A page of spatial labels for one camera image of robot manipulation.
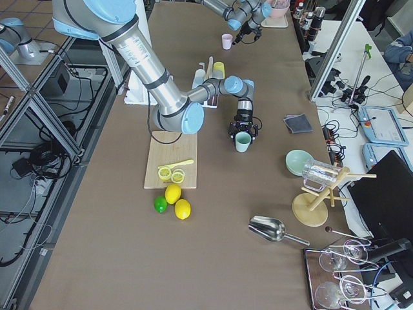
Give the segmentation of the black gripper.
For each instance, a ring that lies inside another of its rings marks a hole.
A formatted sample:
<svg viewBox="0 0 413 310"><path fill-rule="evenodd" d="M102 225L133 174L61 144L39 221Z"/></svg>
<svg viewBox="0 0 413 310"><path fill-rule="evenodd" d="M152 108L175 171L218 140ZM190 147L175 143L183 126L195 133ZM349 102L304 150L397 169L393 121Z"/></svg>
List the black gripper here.
<svg viewBox="0 0 413 310"><path fill-rule="evenodd" d="M247 109L238 109L234 120L229 123L228 135L230 139L234 140L238 132L247 132L251 135L252 140L258 136L259 128L257 124L253 123L253 112Z"/></svg>
<svg viewBox="0 0 413 310"><path fill-rule="evenodd" d="M245 22L243 26L241 27L241 30L239 31L236 38L233 40L232 45L238 44L243 39L244 36L251 34L253 31L254 29L249 25L249 23Z"/></svg>

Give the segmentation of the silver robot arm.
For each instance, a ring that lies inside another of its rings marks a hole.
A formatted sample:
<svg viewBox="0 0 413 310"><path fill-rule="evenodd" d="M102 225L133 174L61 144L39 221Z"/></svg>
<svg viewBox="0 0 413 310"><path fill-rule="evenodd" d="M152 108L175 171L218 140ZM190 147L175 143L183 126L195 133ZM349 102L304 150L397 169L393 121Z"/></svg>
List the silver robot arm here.
<svg viewBox="0 0 413 310"><path fill-rule="evenodd" d="M239 31L232 45L253 44L262 36L261 23L271 14L272 7L266 1L246 0L235 8L235 2L229 6L218 0L195 1L221 16L230 29Z"/></svg>
<svg viewBox="0 0 413 310"><path fill-rule="evenodd" d="M66 36L113 45L157 102L154 123L160 129L195 134L203 124L203 102L233 95L238 106L228 128L230 137L239 132L257 136L253 82L236 76L210 78L188 92L180 91L140 31L136 8L135 1L53 1L54 28Z"/></svg>

